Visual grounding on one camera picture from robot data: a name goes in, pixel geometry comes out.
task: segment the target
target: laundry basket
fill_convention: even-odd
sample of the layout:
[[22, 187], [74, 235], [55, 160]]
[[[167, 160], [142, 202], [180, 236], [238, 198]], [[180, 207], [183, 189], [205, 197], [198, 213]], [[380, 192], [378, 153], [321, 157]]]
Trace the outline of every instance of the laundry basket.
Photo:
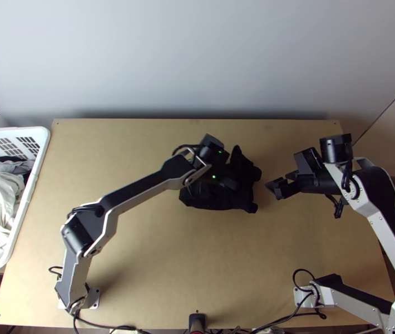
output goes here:
[[40, 173], [43, 158], [49, 143], [50, 132], [40, 126], [36, 127], [5, 127], [0, 129], [0, 156], [17, 156], [26, 160], [34, 160], [34, 166], [24, 189], [14, 225], [9, 235], [9, 240], [4, 248], [3, 256], [0, 258], [0, 268], [10, 259], [26, 213], [35, 183]]

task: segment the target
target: cable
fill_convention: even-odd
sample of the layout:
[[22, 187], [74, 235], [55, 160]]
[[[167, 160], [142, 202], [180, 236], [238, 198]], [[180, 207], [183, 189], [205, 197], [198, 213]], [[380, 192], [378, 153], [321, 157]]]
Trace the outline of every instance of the cable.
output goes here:
[[180, 149], [190, 149], [193, 152], [193, 160], [191, 161], [191, 164], [194, 165], [194, 163], [196, 162], [196, 155], [197, 152], [195, 149], [199, 149], [202, 148], [203, 145], [202, 144], [197, 144], [197, 145], [189, 145], [189, 144], [184, 144], [184, 145], [179, 145], [178, 147], [176, 147], [173, 151], [173, 153], [171, 154], [176, 155], [177, 151], [179, 151]]
[[116, 331], [116, 330], [137, 331], [137, 332], [140, 333], [140, 334], [151, 334], [150, 332], [147, 332], [147, 331], [144, 331], [144, 330], [141, 330], [141, 329], [137, 329], [137, 328], [134, 327], [134, 326], [128, 326], [128, 325], [106, 326], [106, 325], [99, 325], [98, 323], [93, 323], [93, 322], [87, 321], [87, 320], [82, 319], [82, 318], [80, 317], [80, 310], [76, 311], [76, 312], [75, 312], [73, 315], [71, 315], [71, 316], [72, 316], [72, 318], [73, 318], [73, 329], [74, 329], [74, 333], [75, 333], [75, 334], [78, 334], [78, 329], [77, 329], [77, 326], [76, 326], [76, 321], [77, 321], [77, 320], [80, 321], [80, 322], [83, 322], [83, 323], [86, 324], [86, 325], [92, 326], [92, 327], [103, 328], [103, 329], [106, 329], [106, 330], [111, 330], [110, 334], [113, 333], [113, 332]]
[[[301, 302], [300, 302], [300, 303], [297, 303], [297, 307], [296, 307], [295, 311], [293, 311], [293, 313], [290, 314], [290, 315], [288, 315], [288, 316], [282, 317], [282, 318], [280, 318], [280, 319], [277, 319], [277, 320], [275, 320], [275, 321], [273, 321], [273, 322], [268, 323], [267, 325], [263, 325], [263, 326], [261, 326], [261, 327], [256, 328], [255, 330], [251, 331], [250, 334], [257, 334], [257, 333], [259, 333], [260, 331], [266, 330], [266, 329], [269, 328], [269, 327], [276, 326], [276, 325], [279, 325], [280, 323], [289, 321], [289, 320], [292, 319], [293, 317], [319, 316], [319, 317], [320, 317], [321, 319], [323, 319], [323, 320], [327, 319], [327, 316], [326, 316], [325, 314], [321, 313], [320, 310], [317, 309], [317, 308], [314, 309], [314, 312], [309, 312], [309, 313], [298, 313], [299, 309], [301, 308], [301, 305], [305, 302], [305, 300], [306, 300], [307, 298], [309, 298], [310, 296], [314, 295], [314, 292], [313, 292], [312, 290], [303, 289], [302, 287], [300, 287], [300, 286], [297, 284], [297, 282], [296, 282], [296, 276], [297, 276], [297, 274], [298, 274], [299, 272], [308, 273], [308, 274], [312, 277], [312, 280], [313, 280], [313, 281], [315, 280], [315, 276], [313, 276], [313, 274], [312, 274], [310, 271], [308, 271], [307, 269], [299, 268], [299, 269], [297, 269], [297, 270], [295, 270], [295, 271], [293, 272], [292, 281], [293, 281], [293, 284], [295, 285], [295, 288], [298, 289], [298, 290], [300, 290], [300, 291], [303, 291], [303, 292], [308, 292], [308, 294], [305, 295], [305, 297], [301, 300]], [[310, 285], [311, 285], [312, 287], [314, 287], [314, 289], [315, 289], [316, 292], [317, 292], [317, 301], [316, 301], [316, 305], [322, 305], [322, 304], [319, 303], [320, 294], [319, 294], [318, 288], [317, 288], [314, 284], [312, 284], [312, 283], [311, 283]]]
[[352, 178], [352, 159], [349, 159], [344, 167], [343, 177], [341, 179], [341, 188], [350, 193], [350, 179]]
[[63, 270], [63, 267], [60, 267], [60, 266], [52, 266], [52, 267], [49, 267], [49, 268], [48, 268], [48, 271], [49, 271], [51, 274], [57, 275], [58, 279], [62, 278], [62, 274], [59, 273], [59, 272], [54, 271], [54, 269], [62, 269], [62, 270]]
[[299, 269], [297, 269], [297, 270], [295, 270], [295, 271], [293, 272], [293, 275], [292, 275], [293, 285], [295, 285], [295, 288], [297, 288], [297, 289], [300, 290], [300, 291], [303, 291], [303, 292], [311, 292], [311, 293], [313, 294], [313, 291], [312, 291], [312, 290], [303, 289], [302, 287], [300, 287], [300, 286], [297, 284], [297, 282], [296, 282], [295, 279], [296, 279], [297, 274], [298, 274], [299, 272], [308, 273], [308, 274], [312, 277], [312, 281], [315, 280], [315, 276], [313, 276], [313, 274], [312, 274], [310, 271], [308, 271], [307, 269], [304, 269], [304, 268], [299, 268]]
[[381, 330], [381, 328], [374, 327], [374, 328], [371, 328], [370, 330], [365, 330], [365, 331], [358, 332], [358, 333], [355, 333], [355, 334], [367, 334], [367, 333], [372, 333], [372, 332], [375, 332], [375, 331], [378, 331], [378, 330]]
[[292, 314], [282, 317], [280, 319], [277, 319], [273, 322], [270, 322], [266, 325], [263, 325], [261, 327], [256, 328], [255, 330], [251, 331], [250, 334], [256, 334], [259, 333], [260, 331], [266, 330], [269, 327], [275, 326], [275, 325], [279, 325], [280, 323], [289, 321], [290, 319], [292, 319], [295, 316], [305, 316], [305, 315], [312, 315], [310, 313], [300, 313], [299, 315], [297, 315], [297, 312], [299, 311], [299, 309], [301, 308], [301, 305], [305, 302], [305, 300], [307, 298], [309, 298], [311, 295], [313, 295], [313, 292], [311, 291], [310, 293], [306, 294], [306, 296], [301, 300], [301, 302], [298, 304], [298, 306], [296, 307], [295, 311], [293, 311]]
[[339, 201], [337, 201], [335, 199], [334, 196], [330, 195], [330, 194], [324, 194], [328, 199], [330, 199], [330, 201], [333, 203], [334, 207], [335, 207], [335, 211], [333, 213], [333, 216], [335, 217], [335, 219], [341, 218], [341, 214], [343, 213], [343, 208], [344, 208], [344, 204], [341, 201], [341, 199]]
[[12, 326], [11, 328], [9, 328], [9, 330], [6, 332], [6, 334], [11, 334], [15, 328], [16, 328], [16, 326]]
[[73, 214], [75, 214], [77, 212], [85, 212], [85, 211], [93, 211], [100, 217], [104, 213], [105, 210], [99, 204], [88, 204], [88, 205], [84, 205], [82, 207], [73, 208], [71, 210], [71, 212], [68, 213], [67, 219], [69, 219], [70, 216], [72, 216]]

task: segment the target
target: wooden table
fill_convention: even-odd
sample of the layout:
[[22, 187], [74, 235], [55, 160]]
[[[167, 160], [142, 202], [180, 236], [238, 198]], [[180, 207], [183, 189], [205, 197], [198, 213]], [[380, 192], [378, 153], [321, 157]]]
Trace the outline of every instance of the wooden table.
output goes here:
[[[1, 285], [0, 323], [71, 327], [71, 316], [57, 309], [56, 277], [47, 272], [62, 265], [66, 214], [157, 171], [175, 147], [198, 143], [206, 132], [229, 151], [239, 144], [263, 171], [254, 186], [258, 212], [188, 208], [178, 191], [166, 191], [120, 216], [117, 234], [88, 276], [90, 286], [102, 289], [100, 306], [83, 310], [83, 318], [186, 328], [188, 315], [199, 310], [211, 328], [258, 327], [293, 312], [292, 273], [301, 267], [317, 277], [341, 274], [345, 283], [393, 300], [366, 219], [346, 207], [335, 220], [322, 195], [278, 202], [264, 187], [296, 169], [294, 153], [341, 133], [337, 121], [55, 120]], [[287, 326], [363, 323], [340, 309], [326, 313], [325, 321], [299, 317]]]

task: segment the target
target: black cloth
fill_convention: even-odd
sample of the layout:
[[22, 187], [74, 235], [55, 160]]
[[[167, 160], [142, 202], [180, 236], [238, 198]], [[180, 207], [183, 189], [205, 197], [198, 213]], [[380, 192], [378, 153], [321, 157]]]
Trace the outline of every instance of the black cloth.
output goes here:
[[[12, 161], [13, 163], [17, 163], [17, 162], [23, 162], [23, 161], [27, 161], [26, 159], [23, 158], [19, 158], [17, 156], [0, 156], [0, 162], [1, 163], [5, 163], [6, 161]], [[28, 171], [27, 173], [23, 174], [23, 181], [24, 181], [24, 185], [27, 184], [27, 180], [29, 179], [29, 176], [31, 174], [31, 171]]]
[[217, 181], [212, 175], [204, 175], [189, 187], [182, 188], [179, 199], [187, 207], [206, 210], [241, 209], [255, 213], [258, 205], [253, 203], [252, 187], [261, 179], [261, 174], [261, 170], [242, 154], [241, 148], [235, 146], [230, 163], [222, 168]]

